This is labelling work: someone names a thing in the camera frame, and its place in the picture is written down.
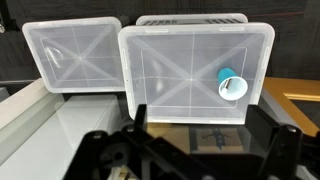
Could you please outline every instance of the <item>small cup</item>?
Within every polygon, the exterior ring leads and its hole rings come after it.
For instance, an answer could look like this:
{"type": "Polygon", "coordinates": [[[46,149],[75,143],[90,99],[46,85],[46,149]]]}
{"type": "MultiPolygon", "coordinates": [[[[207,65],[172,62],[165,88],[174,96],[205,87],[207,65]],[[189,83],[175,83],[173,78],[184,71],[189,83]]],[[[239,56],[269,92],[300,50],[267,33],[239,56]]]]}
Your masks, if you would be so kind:
{"type": "Polygon", "coordinates": [[[220,69],[218,81],[219,94],[228,101],[242,98],[248,90],[248,83],[230,68],[220,69]]]}

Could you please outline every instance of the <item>paper cup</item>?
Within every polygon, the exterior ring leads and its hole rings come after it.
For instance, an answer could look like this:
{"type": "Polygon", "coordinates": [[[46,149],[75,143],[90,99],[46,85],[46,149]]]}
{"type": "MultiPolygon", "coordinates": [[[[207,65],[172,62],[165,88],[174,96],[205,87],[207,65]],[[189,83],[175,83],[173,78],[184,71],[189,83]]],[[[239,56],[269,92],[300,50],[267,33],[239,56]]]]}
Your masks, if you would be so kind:
{"type": "Polygon", "coordinates": [[[219,94],[228,101],[240,99],[248,90],[248,83],[230,68],[223,68],[219,71],[218,81],[219,94]]]}

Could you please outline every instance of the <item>teal cup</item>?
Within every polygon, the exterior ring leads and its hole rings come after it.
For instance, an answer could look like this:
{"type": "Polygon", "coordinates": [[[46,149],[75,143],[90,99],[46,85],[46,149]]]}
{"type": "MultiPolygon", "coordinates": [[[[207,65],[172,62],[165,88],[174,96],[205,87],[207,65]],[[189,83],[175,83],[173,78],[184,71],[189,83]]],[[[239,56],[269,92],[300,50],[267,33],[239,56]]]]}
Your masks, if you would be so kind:
{"type": "Polygon", "coordinates": [[[232,69],[223,68],[218,72],[219,95],[228,101],[242,98],[247,90],[248,83],[239,77],[232,69]]]}

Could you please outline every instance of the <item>clear plastic box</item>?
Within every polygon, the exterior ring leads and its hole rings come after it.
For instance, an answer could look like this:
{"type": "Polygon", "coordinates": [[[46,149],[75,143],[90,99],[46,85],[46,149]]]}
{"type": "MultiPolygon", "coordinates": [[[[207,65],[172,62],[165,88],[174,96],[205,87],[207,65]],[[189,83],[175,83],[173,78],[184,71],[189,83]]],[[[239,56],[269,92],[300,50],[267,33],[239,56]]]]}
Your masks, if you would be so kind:
{"type": "Polygon", "coordinates": [[[113,17],[26,23],[23,33],[53,93],[124,91],[113,17]]]}
{"type": "Polygon", "coordinates": [[[130,116],[148,105],[151,122],[244,124],[257,104],[274,40],[265,23],[131,26],[119,33],[130,116]],[[219,96],[229,67],[248,83],[236,101],[219,96]]]}
{"type": "Polygon", "coordinates": [[[233,24],[247,23],[248,18],[240,13],[227,14],[184,14],[141,16],[136,25],[178,25],[178,24],[233,24]]]}

